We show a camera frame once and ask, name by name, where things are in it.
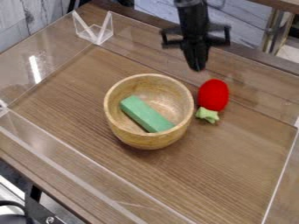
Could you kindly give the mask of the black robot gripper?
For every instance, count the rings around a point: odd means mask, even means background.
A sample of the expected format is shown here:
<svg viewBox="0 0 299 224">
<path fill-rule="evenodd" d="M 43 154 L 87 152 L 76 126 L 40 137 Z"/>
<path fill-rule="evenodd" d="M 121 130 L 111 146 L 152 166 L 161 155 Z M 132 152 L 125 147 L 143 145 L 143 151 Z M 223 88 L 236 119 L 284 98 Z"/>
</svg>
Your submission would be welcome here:
<svg viewBox="0 0 299 224">
<path fill-rule="evenodd" d="M 170 40 L 167 38 L 168 34 L 182 36 L 182 39 Z M 190 30 L 183 29 L 176 25 L 161 29 L 160 35 L 163 38 L 163 48 L 182 48 L 187 64 L 194 71 L 206 69 L 210 53 L 208 46 L 228 46 L 231 43 L 230 26 L 227 24 L 207 23 L 200 31 L 195 28 L 191 28 Z M 192 43 L 199 43 L 198 59 L 194 46 L 186 42 L 187 40 Z"/>
</svg>

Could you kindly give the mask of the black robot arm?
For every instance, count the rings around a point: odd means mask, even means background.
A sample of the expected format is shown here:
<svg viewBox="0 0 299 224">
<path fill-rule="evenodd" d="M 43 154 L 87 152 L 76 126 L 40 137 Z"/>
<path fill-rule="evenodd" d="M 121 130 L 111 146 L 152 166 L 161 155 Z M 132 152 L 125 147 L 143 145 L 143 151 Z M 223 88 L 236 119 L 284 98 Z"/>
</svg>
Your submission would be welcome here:
<svg viewBox="0 0 299 224">
<path fill-rule="evenodd" d="M 180 24 L 160 30 L 161 47 L 180 48 L 192 71 L 206 69 L 212 46 L 228 46 L 230 26 L 210 21 L 207 0 L 174 0 Z"/>
</svg>

